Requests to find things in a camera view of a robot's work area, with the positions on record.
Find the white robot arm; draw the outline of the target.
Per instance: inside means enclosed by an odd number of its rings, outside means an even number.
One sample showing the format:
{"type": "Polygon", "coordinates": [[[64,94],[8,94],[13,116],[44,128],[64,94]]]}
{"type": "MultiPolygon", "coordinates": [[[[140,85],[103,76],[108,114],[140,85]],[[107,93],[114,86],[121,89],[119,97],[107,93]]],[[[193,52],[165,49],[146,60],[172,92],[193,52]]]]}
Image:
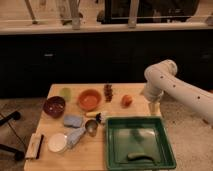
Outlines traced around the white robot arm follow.
{"type": "Polygon", "coordinates": [[[213,126],[213,94],[176,78],[177,71],[178,67],[173,60],[164,60],[147,67],[144,71],[144,97],[149,102],[158,102],[167,93],[213,126]]]}

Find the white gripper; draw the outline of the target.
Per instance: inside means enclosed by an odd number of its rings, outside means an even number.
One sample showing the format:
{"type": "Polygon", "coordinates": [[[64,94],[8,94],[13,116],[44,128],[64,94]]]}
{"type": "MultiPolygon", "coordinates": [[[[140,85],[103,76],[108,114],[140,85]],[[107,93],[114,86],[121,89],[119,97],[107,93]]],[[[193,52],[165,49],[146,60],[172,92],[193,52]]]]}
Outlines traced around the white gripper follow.
{"type": "Polygon", "coordinates": [[[150,114],[156,116],[159,110],[159,104],[157,102],[161,100],[164,92],[160,88],[155,87],[152,83],[147,82],[141,94],[150,102],[148,104],[150,114]]]}

